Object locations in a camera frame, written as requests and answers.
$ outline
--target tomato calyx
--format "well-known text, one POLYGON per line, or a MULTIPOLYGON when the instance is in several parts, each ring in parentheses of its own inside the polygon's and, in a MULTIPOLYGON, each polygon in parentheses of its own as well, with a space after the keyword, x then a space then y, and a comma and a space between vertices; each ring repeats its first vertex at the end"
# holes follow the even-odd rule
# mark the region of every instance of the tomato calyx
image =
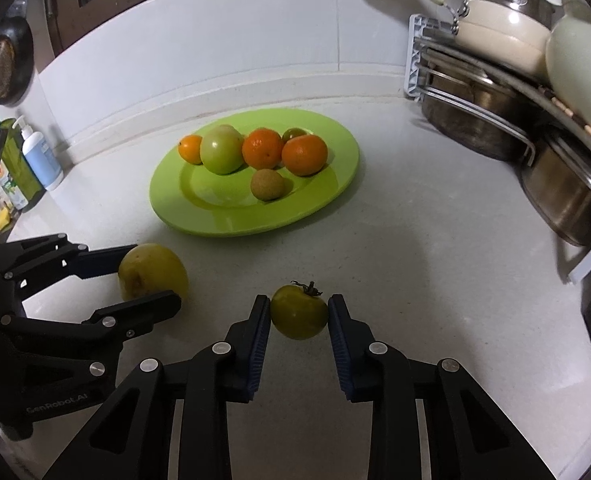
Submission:
POLYGON ((315 298, 316 296, 322 296, 322 292, 313 286, 313 282, 309 283, 309 285, 304 285, 303 283, 298 283, 296 280, 291 280, 293 285, 301 286, 302 291, 307 295, 315 298))

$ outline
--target green bottle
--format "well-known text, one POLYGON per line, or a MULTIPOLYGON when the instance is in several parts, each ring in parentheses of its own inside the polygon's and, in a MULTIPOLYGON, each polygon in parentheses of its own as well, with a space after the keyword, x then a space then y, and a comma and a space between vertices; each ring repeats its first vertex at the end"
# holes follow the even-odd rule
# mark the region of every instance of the green bottle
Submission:
POLYGON ((2 161, 22 194, 29 201, 29 205, 32 205, 35 203, 35 201, 32 202, 32 199, 35 198, 38 200, 42 195, 40 193, 42 186, 31 171, 27 161, 24 160, 22 150, 18 145, 18 141, 22 139, 20 129, 14 129, 13 123, 15 123, 15 119, 13 118, 5 119, 2 123, 0 122, 0 127, 8 130, 7 140, 2 149, 2 161))

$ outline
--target orange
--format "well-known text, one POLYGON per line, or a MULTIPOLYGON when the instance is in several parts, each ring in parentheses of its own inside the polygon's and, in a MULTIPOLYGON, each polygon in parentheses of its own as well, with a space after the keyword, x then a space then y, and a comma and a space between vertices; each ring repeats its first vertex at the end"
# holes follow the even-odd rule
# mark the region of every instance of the orange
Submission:
POLYGON ((200 144, 202 137, 199 135, 188 135, 182 137, 178 143, 178 153, 189 164, 202 164, 200 158, 200 144))
POLYGON ((294 137, 282 149, 285 168, 297 176, 308 176, 322 170, 329 150, 317 135, 294 137))
POLYGON ((280 163, 282 138, 274 130, 257 128, 242 143, 244 161, 255 170, 272 170, 280 163))

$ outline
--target white countertop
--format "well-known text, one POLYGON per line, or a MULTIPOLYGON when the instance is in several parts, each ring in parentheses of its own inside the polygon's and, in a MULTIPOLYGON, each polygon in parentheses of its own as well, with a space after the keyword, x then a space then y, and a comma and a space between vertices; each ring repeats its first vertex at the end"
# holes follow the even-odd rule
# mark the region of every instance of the white countertop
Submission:
MULTIPOLYGON (((343 294, 353 317, 407 357, 460 361, 558 478, 579 478, 591 463, 582 287, 562 283, 557 265, 567 247, 531 207, 515 171, 440 135, 402 99, 287 105, 338 120, 361 149, 351 187, 303 221, 216 239, 175 232, 157 218, 148 203, 154 168, 211 117, 80 163, 21 217, 12 239, 66 232, 91 249, 159 242, 181 257, 189 305, 125 343, 119 379, 144 358, 176 362, 223 338, 257 294, 315 280, 324 298, 343 294)), ((115 276, 67 278, 26 309, 79 322, 119 300, 115 276)), ((17 445, 30 468, 44 474, 92 411, 37 423, 17 445)), ((295 342, 272 330, 255 400, 230 404, 228 413, 237 480, 366 478, 370 406, 345 400, 326 331, 295 342)))

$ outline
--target oval plate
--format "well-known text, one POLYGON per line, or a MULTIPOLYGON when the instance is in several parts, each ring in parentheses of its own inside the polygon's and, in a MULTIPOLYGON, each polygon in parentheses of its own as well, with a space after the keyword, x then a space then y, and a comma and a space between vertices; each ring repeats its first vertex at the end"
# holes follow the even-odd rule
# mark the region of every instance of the oval plate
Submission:
POLYGON ((250 190, 255 170, 244 166, 229 175, 210 173, 185 162, 173 149, 162 159, 149 186, 156 215, 171 227, 200 236, 240 236, 270 231, 309 216, 342 193, 357 171, 359 150, 351 132, 336 121, 293 108, 265 108, 242 112, 203 126, 205 135, 218 124, 230 124, 243 136, 265 127, 280 133, 293 127, 320 136, 329 148, 322 171, 298 177, 278 170, 289 193, 274 202, 257 200, 250 190))

